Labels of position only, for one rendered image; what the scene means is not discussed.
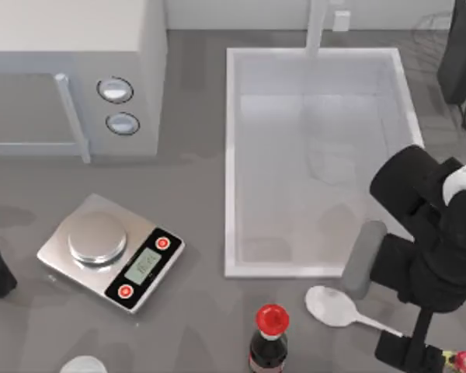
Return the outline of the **white spoon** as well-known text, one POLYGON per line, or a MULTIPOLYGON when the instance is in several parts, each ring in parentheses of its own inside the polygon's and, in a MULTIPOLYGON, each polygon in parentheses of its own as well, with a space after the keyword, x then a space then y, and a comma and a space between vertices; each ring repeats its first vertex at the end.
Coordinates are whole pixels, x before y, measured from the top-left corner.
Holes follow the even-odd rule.
POLYGON ((342 328, 357 322, 403 337, 396 329, 361 314, 347 294, 334 288, 313 286, 307 290, 304 301, 310 314, 327 326, 342 328))

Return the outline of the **red and green flower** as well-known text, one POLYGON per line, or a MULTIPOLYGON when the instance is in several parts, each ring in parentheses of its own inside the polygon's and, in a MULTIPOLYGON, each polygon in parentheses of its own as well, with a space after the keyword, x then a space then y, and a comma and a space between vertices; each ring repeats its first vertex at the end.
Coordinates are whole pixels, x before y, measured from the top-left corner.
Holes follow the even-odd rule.
POLYGON ((466 350, 444 351, 445 364, 442 373, 466 373, 466 350))

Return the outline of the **pale grey rounded box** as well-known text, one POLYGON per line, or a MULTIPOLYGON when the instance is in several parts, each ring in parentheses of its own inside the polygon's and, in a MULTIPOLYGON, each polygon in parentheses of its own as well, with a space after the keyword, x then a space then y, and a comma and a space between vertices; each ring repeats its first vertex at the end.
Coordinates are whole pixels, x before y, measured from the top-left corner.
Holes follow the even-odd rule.
POLYGON ((366 296, 371 284, 370 273, 387 232, 382 221, 366 221, 362 225, 341 277, 343 290, 353 300, 366 296))

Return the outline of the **dark bottle with red cap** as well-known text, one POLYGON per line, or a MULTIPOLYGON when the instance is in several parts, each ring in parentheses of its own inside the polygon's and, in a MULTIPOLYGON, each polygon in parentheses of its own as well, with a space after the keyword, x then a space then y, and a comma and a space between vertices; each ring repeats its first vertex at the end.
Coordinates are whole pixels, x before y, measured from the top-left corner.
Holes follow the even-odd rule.
POLYGON ((278 304, 263 305, 255 317, 257 330, 249 346, 251 373, 283 373, 287 359, 289 315, 278 304))

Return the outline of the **white sink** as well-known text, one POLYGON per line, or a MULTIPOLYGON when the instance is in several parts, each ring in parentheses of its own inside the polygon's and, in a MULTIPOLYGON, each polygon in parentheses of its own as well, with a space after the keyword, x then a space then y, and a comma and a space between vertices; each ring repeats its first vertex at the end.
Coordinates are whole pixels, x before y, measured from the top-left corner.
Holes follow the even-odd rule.
POLYGON ((390 157, 423 144, 397 49, 226 57, 226 277, 339 277, 364 222, 407 236, 369 193, 390 157))

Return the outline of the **tall white tap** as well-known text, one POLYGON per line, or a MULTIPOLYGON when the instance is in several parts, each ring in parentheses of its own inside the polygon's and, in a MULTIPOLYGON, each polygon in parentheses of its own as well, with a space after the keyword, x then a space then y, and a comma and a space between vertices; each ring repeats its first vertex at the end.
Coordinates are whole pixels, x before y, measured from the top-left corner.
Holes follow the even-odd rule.
POLYGON ((329 0, 310 0, 305 53, 315 58, 320 48, 329 0))

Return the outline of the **silver kitchen scale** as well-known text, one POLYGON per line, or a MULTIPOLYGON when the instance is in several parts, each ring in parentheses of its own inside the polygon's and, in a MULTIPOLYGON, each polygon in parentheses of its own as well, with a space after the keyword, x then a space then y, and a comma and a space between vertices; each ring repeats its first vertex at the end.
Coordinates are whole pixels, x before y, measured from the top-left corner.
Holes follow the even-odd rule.
POLYGON ((37 258, 135 314, 185 247, 174 233, 93 193, 59 224, 37 258))

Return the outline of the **white cup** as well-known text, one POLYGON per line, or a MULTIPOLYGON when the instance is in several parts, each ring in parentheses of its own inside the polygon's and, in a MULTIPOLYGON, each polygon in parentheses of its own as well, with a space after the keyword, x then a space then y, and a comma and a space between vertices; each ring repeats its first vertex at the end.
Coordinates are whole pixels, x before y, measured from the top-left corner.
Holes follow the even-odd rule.
POLYGON ((100 359, 90 355, 80 355, 66 362, 59 373, 108 373, 100 359))

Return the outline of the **small silver microwave knob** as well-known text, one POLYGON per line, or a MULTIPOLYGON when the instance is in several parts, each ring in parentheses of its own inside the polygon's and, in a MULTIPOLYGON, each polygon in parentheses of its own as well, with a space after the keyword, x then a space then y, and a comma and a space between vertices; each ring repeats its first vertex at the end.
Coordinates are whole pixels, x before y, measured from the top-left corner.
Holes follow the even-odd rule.
POLYGON ((109 131, 118 136, 132 136, 141 128, 140 121, 133 114, 126 112, 109 115, 105 124, 109 131))

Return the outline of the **pale microwave oven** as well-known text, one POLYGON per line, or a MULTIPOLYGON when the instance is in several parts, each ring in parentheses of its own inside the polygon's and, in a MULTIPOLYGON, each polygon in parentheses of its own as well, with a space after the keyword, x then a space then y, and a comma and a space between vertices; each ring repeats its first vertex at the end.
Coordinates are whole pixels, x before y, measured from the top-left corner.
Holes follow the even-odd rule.
POLYGON ((0 51, 72 57, 91 162, 157 154, 168 52, 163 0, 0 0, 0 51), (100 97, 97 83, 110 77, 133 86, 131 100, 100 97), (119 112, 140 121, 136 134, 108 130, 105 119, 119 112))

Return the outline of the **large silver microwave knob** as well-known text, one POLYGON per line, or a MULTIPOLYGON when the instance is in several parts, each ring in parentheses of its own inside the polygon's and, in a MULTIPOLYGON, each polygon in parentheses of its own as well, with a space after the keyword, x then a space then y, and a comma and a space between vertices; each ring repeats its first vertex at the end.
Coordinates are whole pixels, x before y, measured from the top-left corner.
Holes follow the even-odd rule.
POLYGON ((125 79, 110 77, 98 81, 97 93, 102 99, 113 104, 122 104, 132 99, 133 86, 125 79))

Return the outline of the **microwave oven door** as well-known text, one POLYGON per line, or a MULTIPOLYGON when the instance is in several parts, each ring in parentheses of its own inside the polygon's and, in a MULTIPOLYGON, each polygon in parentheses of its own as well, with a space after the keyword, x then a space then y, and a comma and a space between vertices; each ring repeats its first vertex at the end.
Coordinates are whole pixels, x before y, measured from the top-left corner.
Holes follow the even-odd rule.
POLYGON ((0 51, 0 157, 78 156, 54 76, 64 73, 85 136, 79 78, 64 52, 0 51))

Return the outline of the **white wall socket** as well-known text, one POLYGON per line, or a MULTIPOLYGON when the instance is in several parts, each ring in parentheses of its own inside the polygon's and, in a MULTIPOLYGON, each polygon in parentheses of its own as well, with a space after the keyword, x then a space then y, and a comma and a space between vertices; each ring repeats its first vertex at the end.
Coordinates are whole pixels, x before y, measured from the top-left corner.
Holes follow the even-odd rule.
POLYGON ((347 32, 350 29, 351 11, 338 10, 334 13, 333 32, 347 32))

